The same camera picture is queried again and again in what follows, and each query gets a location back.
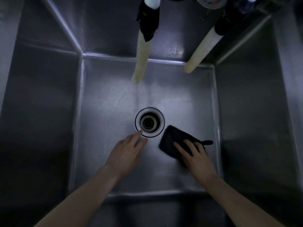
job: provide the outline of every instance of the person's left arm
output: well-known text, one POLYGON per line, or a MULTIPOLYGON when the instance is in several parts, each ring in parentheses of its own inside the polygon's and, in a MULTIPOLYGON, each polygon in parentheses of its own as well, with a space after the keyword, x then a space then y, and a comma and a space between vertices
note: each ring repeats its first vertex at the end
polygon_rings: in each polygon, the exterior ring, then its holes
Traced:
POLYGON ((35 227, 86 226, 116 183, 139 161, 139 152, 147 143, 147 139, 144 139, 135 146, 141 134, 142 131, 139 131, 119 141, 106 164, 94 177, 69 195, 35 227))

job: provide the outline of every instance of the sink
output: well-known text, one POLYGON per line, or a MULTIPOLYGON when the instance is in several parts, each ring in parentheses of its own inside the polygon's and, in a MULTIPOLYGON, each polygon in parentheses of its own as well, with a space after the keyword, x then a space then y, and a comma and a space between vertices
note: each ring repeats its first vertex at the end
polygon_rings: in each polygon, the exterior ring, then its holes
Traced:
POLYGON ((204 17, 196 1, 162 0, 136 85, 140 2, 19 0, 19 18, 1 18, 14 19, 16 28, 12 46, 6 43, 10 66, 0 70, 7 75, 0 89, 0 223, 33 226, 137 131, 141 110, 155 108, 163 131, 149 138, 89 226, 233 226, 188 170, 158 148, 169 125, 213 140, 208 153, 220 177, 285 225, 302 226, 297 4, 271 16, 252 13, 185 74, 223 9, 204 17))

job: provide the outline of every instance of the person's left hand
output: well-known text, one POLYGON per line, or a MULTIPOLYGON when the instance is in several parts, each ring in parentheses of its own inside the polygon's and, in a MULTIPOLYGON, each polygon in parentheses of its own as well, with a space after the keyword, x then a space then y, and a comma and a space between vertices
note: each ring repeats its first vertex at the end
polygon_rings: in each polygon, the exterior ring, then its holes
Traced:
POLYGON ((119 141, 110 153, 105 166, 108 166, 119 179, 126 176, 138 163, 139 152, 147 143, 147 139, 143 139, 135 146, 141 135, 142 130, 127 136, 119 141))

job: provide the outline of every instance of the drain hole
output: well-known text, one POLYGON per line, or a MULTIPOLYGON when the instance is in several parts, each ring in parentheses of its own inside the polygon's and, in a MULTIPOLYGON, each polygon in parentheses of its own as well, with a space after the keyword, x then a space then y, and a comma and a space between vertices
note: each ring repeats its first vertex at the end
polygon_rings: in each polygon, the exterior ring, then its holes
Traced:
POLYGON ((135 120, 137 130, 142 130, 145 137, 155 137, 160 134, 164 128, 164 117, 162 113, 155 108, 145 108, 141 110, 135 120))

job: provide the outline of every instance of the person's right arm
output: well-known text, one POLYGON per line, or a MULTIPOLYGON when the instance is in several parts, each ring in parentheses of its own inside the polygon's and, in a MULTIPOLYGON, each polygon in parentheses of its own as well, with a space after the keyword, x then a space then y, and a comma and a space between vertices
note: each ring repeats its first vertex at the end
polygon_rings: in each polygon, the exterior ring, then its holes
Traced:
POLYGON ((218 176, 212 161, 200 143, 193 144, 188 140, 184 140, 184 142, 190 148, 193 156, 189 155, 178 143, 174 143, 182 154, 184 163, 237 227, 283 227, 280 222, 235 191, 218 176))

